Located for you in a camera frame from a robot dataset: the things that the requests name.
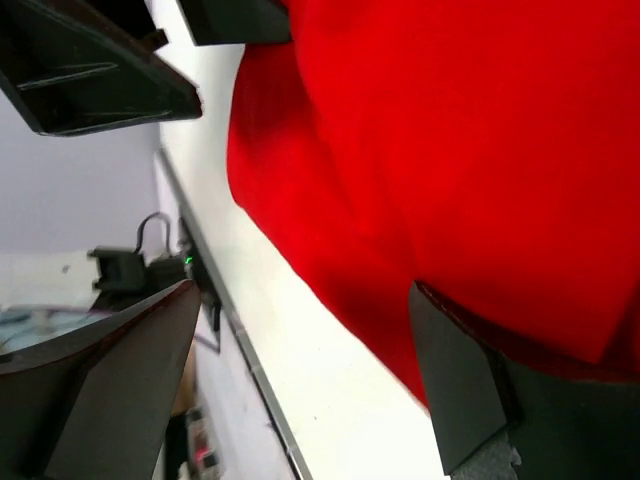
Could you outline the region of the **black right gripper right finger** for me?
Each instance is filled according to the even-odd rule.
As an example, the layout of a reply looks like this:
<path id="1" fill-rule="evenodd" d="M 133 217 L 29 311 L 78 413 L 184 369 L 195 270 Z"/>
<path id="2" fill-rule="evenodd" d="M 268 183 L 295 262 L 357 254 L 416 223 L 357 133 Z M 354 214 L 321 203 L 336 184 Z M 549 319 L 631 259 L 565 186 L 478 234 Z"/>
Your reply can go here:
<path id="1" fill-rule="evenodd" d="M 553 352 L 421 283 L 409 311 L 450 478 L 638 478 L 637 374 Z"/>

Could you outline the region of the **red t shirt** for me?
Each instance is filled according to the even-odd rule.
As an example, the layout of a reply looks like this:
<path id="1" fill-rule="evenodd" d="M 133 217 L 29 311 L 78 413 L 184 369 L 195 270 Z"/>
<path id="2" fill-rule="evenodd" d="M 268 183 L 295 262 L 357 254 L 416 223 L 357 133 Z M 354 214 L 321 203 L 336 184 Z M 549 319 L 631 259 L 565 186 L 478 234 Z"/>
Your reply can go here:
<path id="1" fill-rule="evenodd" d="M 290 1 L 250 45 L 234 200 L 418 398 L 408 293 L 639 375 L 639 5 Z"/>

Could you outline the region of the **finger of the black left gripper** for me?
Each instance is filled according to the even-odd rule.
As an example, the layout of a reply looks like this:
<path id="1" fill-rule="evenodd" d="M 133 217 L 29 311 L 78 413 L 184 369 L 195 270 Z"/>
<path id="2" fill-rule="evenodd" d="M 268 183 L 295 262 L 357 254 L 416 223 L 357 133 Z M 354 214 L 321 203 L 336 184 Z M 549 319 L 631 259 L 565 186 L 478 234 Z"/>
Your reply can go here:
<path id="1" fill-rule="evenodd" d="M 271 0 L 179 0 L 197 46 L 285 44 L 291 41 L 288 10 Z"/>
<path id="2" fill-rule="evenodd" d="M 45 136 L 196 119 L 196 87 L 157 54 L 167 43 L 144 1 L 5 0 L 1 89 Z"/>

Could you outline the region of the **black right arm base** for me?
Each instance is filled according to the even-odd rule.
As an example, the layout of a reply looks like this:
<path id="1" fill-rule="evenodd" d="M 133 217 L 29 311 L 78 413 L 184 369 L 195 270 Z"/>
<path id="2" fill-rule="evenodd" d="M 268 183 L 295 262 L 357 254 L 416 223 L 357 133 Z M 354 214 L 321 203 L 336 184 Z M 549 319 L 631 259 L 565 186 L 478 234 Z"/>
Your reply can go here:
<path id="1" fill-rule="evenodd" d="M 146 261 L 142 252 L 147 224 L 158 219 L 165 225 L 164 251 Z M 201 335 L 196 341 L 219 354 L 222 349 L 221 316 L 223 303 L 196 247 L 183 217 L 177 225 L 164 212 L 154 212 L 139 224 L 133 249 L 97 247 L 87 253 L 96 261 L 99 278 L 93 282 L 98 294 L 95 310 L 124 310 L 177 282 L 192 280 L 201 293 L 201 305 L 213 334 L 211 340 Z"/>

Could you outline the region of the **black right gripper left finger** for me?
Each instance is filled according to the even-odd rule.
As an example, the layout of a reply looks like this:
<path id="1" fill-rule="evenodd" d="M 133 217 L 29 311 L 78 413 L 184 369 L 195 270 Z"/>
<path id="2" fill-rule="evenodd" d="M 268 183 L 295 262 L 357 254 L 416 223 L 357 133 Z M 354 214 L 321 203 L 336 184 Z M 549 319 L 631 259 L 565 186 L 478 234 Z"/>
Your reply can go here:
<path id="1" fill-rule="evenodd" d="M 199 309 L 186 280 L 3 354 L 2 478 L 151 478 Z"/>

